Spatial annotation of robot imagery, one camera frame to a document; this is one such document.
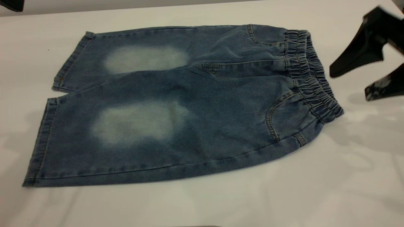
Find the hem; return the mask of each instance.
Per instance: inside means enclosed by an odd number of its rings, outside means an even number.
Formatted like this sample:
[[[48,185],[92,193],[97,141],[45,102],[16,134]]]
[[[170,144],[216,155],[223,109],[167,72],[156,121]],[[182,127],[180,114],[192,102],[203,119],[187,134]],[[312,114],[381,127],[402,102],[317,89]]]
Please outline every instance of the hem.
[[[32,152],[31,160],[29,161],[29,166],[26,179],[31,178],[31,186],[36,185],[35,179],[37,179],[38,174],[41,170],[42,164],[45,159],[46,151],[48,148],[49,135],[52,130],[53,120],[57,111],[57,98],[48,99],[45,107],[44,116],[41,121],[41,125],[38,130],[38,136],[35,142],[34,151]]]
[[[59,72],[56,74],[55,78],[53,79],[52,90],[63,91],[63,92],[71,91],[69,89],[63,88],[63,80],[65,79],[66,74],[69,71],[70,67],[76,61],[76,59],[78,58],[80,53],[84,50],[84,48],[87,46],[87,44],[90,42],[90,40],[93,39],[93,37],[94,37],[94,33],[86,32],[86,34],[83,36],[83,38],[77,44],[73,53],[66,60],[66,62],[63,64],[62,68],[59,70]]]

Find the stitching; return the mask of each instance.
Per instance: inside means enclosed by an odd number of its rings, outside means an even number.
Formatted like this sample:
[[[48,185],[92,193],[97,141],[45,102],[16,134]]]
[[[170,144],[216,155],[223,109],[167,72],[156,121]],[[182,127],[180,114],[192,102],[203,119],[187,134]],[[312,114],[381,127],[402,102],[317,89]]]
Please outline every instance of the stitching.
[[[304,145],[300,142],[300,139],[299,139],[296,135],[293,135],[293,137],[296,138],[297,142],[299,142],[300,147],[304,146]]]
[[[290,138],[290,137],[281,139],[281,140],[279,140],[278,142],[280,142],[280,141],[282,141],[282,140],[286,140],[286,139],[288,139],[288,138]],[[264,148],[269,147],[269,146],[272,146],[272,145],[274,145],[274,144],[275,144],[275,143],[270,144],[270,145],[268,145],[268,146],[261,147],[261,148],[259,148],[259,149],[253,150],[253,151],[247,151],[247,152],[245,152],[245,153],[242,153],[242,154],[239,154],[239,155],[236,155],[236,156],[233,156],[233,157],[224,158],[224,159],[217,159],[217,160],[209,160],[209,161],[207,161],[207,162],[196,162],[196,163],[178,164],[178,165],[164,166],[164,167],[159,167],[159,168],[150,168],[150,169],[144,169],[144,170],[128,170],[128,171],[122,171],[122,172],[112,172],[112,173],[102,173],[102,174],[92,174],[92,175],[82,175],[82,176],[55,177],[55,178],[37,178],[37,179],[51,180],[51,179],[65,179],[65,178],[72,178],[72,177],[91,177],[91,176],[99,176],[99,175],[107,175],[107,174],[120,174],[120,173],[126,173],[126,172],[139,172],[139,171],[157,170],[157,169],[163,169],[163,168],[169,168],[169,167],[175,167],[175,166],[186,166],[186,165],[204,164],[204,163],[208,163],[208,162],[224,161],[224,160],[227,160],[227,159],[232,159],[232,158],[235,158],[235,157],[238,157],[238,156],[246,155],[246,154],[248,154],[248,153],[250,153],[250,152],[255,152],[255,151],[264,149]]]
[[[46,153],[46,150],[48,149],[49,137],[50,137],[50,135],[51,135],[51,130],[52,130],[52,126],[53,126],[53,120],[55,119],[55,115],[56,115],[57,109],[58,109],[58,107],[59,107],[59,105],[57,104],[57,98],[53,98],[53,99],[54,99],[55,102],[56,102],[56,108],[55,108],[55,111],[53,112],[52,121],[50,122],[49,130],[48,130],[48,136],[47,136],[47,138],[46,138],[45,148],[44,148],[44,152],[42,153],[41,162],[39,163],[38,170],[36,171],[36,173],[35,173],[35,175],[34,175],[34,177],[33,177],[34,180],[33,180],[33,182],[32,182],[32,185],[35,185],[36,179],[37,179],[36,177],[37,177],[37,175],[38,175],[38,173],[39,173],[39,171],[40,171],[40,169],[41,169],[41,167],[42,167],[42,164],[43,164],[43,162],[44,162],[45,153]]]
[[[286,100],[290,99],[291,97],[293,97],[293,96],[295,96],[295,95],[296,95],[296,93],[294,93],[294,92],[292,92],[292,91],[286,93],[286,94],[278,101],[279,103],[278,103],[277,105],[275,105],[272,109],[271,109],[271,108],[268,108],[268,110],[267,110],[266,115],[268,116],[268,118],[267,118],[267,120],[266,120],[265,122],[266,122],[266,125],[267,125],[267,127],[268,127],[268,130],[275,136],[276,142],[279,142],[280,140],[279,140],[279,136],[278,136],[278,134],[277,134],[277,132],[276,132],[276,130],[275,130],[273,124],[272,124],[272,115],[273,115],[273,113],[274,113],[274,111],[275,111],[275,109],[276,109],[277,107],[279,107],[282,103],[284,103]]]
[[[111,37],[111,36],[122,36],[122,35],[133,35],[137,33],[143,33],[143,32],[152,32],[152,31],[160,31],[160,30],[177,30],[177,29],[199,29],[199,28],[204,28],[204,27],[220,27],[220,25],[205,25],[205,26],[197,26],[197,27],[175,27],[175,28],[159,28],[159,29],[151,29],[151,30],[145,30],[145,31],[137,31],[137,32],[131,32],[131,33],[121,33],[121,34],[114,34],[114,35],[103,35],[107,33],[98,33],[95,34],[96,36],[101,36],[101,38],[105,37]]]
[[[253,25],[249,24],[248,25],[248,34],[249,37],[255,42],[255,43],[259,43],[257,38],[254,36],[254,31],[253,31]]]
[[[83,50],[86,48],[87,44],[90,42],[90,40],[93,38],[94,34],[89,38],[87,38],[86,43],[84,44],[83,48],[77,53],[77,56],[72,60],[72,62],[67,66],[66,71],[62,74],[62,76],[59,78],[59,85],[58,85],[58,91],[60,91],[60,86],[62,85],[62,80],[65,78],[66,73],[69,71],[70,67],[73,65],[73,63],[77,60],[77,58],[80,56],[80,54],[83,52]]]
[[[201,65],[204,67],[210,67],[210,66],[241,65],[241,64],[255,63],[255,62],[273,62],[273,61],[283,61],[283,59],[243,61],[243,62],[237,62],[237,63],[201,63]]]

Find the front pocket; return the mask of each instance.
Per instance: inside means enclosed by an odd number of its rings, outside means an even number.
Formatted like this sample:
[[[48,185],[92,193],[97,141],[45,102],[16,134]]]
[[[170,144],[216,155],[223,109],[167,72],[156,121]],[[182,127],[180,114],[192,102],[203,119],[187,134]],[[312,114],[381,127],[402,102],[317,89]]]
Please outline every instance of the front pocket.
[[[302,97],[294,92],[283,95],[275,105],[268,108],[266,123],[270,134],[276,141],[302,131],[316,117]]]

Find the pocket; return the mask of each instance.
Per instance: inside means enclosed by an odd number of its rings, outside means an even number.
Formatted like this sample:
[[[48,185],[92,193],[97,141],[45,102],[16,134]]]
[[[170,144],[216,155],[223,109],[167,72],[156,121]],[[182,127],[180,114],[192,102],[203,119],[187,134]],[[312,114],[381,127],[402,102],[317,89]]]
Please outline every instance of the pocket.
[[[301,132],[316,119],[302,97],[294,92],[286,93],[267,111],[267,126],[278,142]]]
[[[280,27],[267,25],[247,25],[248,36],[258,44],[276,45],[283,44],[286,40],[287,30]]]

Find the denim pants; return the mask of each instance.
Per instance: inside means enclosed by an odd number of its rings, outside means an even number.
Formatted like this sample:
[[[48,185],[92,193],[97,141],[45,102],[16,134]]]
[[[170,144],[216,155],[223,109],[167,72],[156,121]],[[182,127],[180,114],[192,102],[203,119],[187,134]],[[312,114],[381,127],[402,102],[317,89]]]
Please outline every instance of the denim pants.
[[[87,32],[54,79],[23,186],[166,181],[281,158],[343,114],[310,34]]]

